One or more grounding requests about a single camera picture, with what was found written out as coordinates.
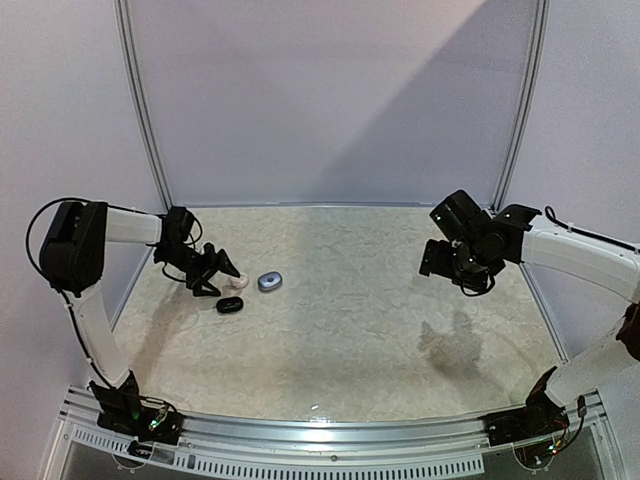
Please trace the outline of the white round charging case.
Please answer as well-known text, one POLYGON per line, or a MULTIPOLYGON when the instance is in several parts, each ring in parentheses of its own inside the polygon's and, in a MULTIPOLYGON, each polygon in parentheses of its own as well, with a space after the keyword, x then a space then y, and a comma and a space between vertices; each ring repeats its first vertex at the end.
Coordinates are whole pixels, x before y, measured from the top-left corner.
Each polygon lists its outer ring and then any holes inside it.
POLYGON ((239 277, 228 277, 227 288, 232 290, 242 290, 249 284, 249 276, 241 273, 239 277))

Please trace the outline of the black earbud charging case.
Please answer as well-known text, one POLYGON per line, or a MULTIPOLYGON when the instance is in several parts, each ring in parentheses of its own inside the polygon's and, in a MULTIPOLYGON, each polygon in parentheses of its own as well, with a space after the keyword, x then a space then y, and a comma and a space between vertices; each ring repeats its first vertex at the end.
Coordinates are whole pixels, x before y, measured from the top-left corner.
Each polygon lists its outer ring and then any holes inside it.
POLYGON ((239 296, 221 298, 216 302, 215 309, 220 315, 235 314, 244 308, 244 300, 239 296))

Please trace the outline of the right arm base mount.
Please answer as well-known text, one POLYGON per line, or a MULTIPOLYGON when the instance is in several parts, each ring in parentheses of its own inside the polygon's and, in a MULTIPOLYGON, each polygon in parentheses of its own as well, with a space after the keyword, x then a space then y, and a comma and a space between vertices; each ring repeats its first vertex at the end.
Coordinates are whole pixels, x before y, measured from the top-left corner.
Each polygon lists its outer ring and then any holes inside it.
POLYGON ((560 431, 560 437, 553 440, 550 447, 550 450, 557 450, 571 443, 581 431, 587 413, 587 407, 582 400, 583 397, 580 397, 577 404, 580 426, 573 437, 569 434, 570 421, 564 407, 524 406, 489 413, 481 416, 479 420, 483 423, 491 446, 524 441, 560 431))

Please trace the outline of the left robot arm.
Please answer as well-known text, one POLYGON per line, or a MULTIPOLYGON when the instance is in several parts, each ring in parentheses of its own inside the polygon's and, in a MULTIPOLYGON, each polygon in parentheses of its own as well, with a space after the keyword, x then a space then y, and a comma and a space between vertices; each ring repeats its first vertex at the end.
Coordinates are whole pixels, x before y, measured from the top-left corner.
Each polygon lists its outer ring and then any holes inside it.
POLYGON ((148 412, 136 401, 137 381, 120 352, 102 296, 106 246, 140 244, 153 259, 182 273, 181 284, 195 297, 218 297, 216 274, 241 278, 223 249, 206 243, 196 247, 190 235, 199 222, 185 207, 151 214, 104 201, 63 197, 49 202, 55 214, 39 255, 30 261, 60 296, 83 354, 94 372, 94 386, 117 397, 108 410, 128 434, 148 426, 148 412))

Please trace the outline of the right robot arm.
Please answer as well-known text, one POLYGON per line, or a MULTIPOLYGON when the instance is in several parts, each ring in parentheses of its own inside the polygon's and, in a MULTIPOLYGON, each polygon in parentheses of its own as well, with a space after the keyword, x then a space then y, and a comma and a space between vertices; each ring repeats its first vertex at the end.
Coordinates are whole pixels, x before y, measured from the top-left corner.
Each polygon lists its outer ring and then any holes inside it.
POLYGON ((544 373, 517 415, 517 427, 537 436, 556 413, 579 395, 608 383, 639 364, 639 245, 580 228, 546 206, 511 204, 499 212, 480 207, 464 190, 435 206, 430 218, 442 234, 427 240, 419 272, 449 280, 467 297, 489 294, 503 269, 518 266, 531 284, 554 335, 561 300, 593 293, 608 306, 619 305, 615 322, 582 350, 567 350, 565 362, 544 373))

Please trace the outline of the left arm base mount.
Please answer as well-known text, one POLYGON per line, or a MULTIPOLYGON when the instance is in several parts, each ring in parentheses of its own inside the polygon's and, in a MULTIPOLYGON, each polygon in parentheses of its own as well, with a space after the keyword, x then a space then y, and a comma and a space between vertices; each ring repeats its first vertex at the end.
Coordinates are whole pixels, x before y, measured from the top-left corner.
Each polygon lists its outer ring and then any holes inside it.
POLYGON ((185 416, 167 403, 159 407, 100 404, 99 427, 134 437, 140 443, 177 445, 185 416))

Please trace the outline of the blue earbud charging case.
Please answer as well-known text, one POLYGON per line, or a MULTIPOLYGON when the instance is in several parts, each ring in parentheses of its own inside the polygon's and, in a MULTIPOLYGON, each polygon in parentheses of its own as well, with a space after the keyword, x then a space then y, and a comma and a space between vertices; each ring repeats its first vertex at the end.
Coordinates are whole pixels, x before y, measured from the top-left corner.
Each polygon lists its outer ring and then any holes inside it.
POLYGON ((271 292, 282 286, 283 278, 279 272, 268 272, 260 275, 257 279, 257 288, 262 293, 271 292))

